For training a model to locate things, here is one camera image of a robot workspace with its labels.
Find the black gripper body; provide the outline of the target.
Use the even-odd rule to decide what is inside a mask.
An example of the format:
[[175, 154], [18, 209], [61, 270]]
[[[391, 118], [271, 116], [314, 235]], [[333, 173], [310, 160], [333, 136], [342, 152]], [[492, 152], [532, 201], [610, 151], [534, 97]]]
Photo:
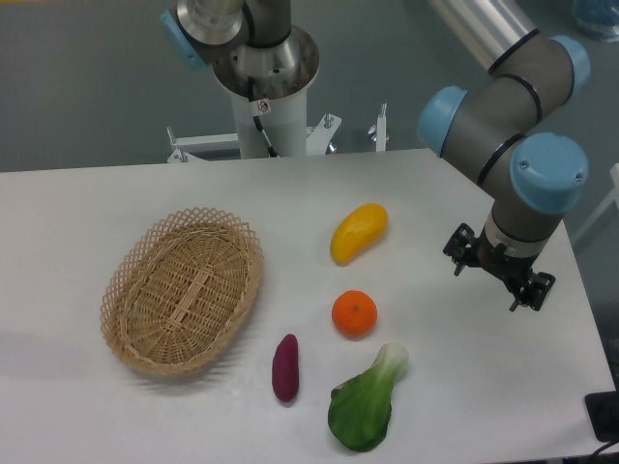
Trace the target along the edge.
[[507, 253], [503, 244], [493, 246], [486, 233], [476, 237], [471, 228], [466, 229], [466, 265], [481, 268], [500, 279], [508, 290], [522, 290], [530, 286], [532, 266], [537, 255], [515, 257]]

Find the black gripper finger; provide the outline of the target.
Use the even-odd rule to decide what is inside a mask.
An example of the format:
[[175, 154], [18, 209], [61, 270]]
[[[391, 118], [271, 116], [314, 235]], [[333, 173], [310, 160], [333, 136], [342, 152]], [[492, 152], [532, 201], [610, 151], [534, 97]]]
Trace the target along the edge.
[[525, 275], [508, 277], [507, 289], [514, 296], [509, 311], [514, 312], [519, 306], [540, 311], [554, 283], [555, 276], [544, 272], [528, 271]]
[[468, 224], [462, 223], [444, 246], [443, 253], [455, 265], [455, 276], [459, 276], [464, 268], [477, 266], [476, 244], [475, 232]]

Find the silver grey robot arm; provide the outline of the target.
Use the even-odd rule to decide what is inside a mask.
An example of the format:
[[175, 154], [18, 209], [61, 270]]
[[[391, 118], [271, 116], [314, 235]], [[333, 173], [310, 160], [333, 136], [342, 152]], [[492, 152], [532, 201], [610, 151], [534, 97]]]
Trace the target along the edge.
[[[461, 225], [444, 251], [458, 268], [500, 279], [516, 305], [539, 310], [553, 275], [533, 264], [580, 196], [588, 175], [570, 138], [535, 132], [590, 74], [582, 45], [544, 36], [513, 1], [436, 1], [433, 8], [490, 75], [481, 91], [440, 90], [423, 108], [418, 137], [490, 195], [481, 232]], [[319, 68], [311, 36], [286, 1], [179, 1], [162, 29], [193, 69], [211, 66], [231, 98], [241, 156], [326, 153], [338, 120], [307, 125], [306, 92]]]

